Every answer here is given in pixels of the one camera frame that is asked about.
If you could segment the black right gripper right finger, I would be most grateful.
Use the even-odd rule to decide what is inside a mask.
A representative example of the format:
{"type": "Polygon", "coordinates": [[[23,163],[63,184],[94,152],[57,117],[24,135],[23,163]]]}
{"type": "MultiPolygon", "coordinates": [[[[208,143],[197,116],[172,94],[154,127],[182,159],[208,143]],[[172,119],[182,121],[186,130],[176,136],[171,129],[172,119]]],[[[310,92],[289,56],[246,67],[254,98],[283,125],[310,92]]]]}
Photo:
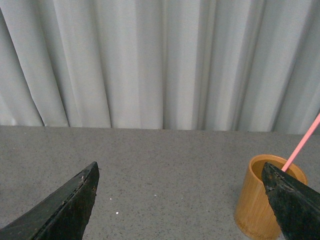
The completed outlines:
{"type": "Polygon", "coordinates": [[[320,238],[320,194],[270,162],[261,173],[269,205],[286,240],[320,238]]]}

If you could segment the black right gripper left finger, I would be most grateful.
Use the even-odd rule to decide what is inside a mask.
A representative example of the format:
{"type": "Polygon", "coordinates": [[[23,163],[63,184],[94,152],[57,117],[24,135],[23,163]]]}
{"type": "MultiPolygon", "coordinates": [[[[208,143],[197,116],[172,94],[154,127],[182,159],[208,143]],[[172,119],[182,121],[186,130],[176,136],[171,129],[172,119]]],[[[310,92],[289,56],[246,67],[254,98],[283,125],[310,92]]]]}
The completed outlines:
{"type": "Polygon", "coordinates": [[[99,167],[92,162],[31,210],[0,230],[2,240],[81,240],[92,214],[99,167]]]}

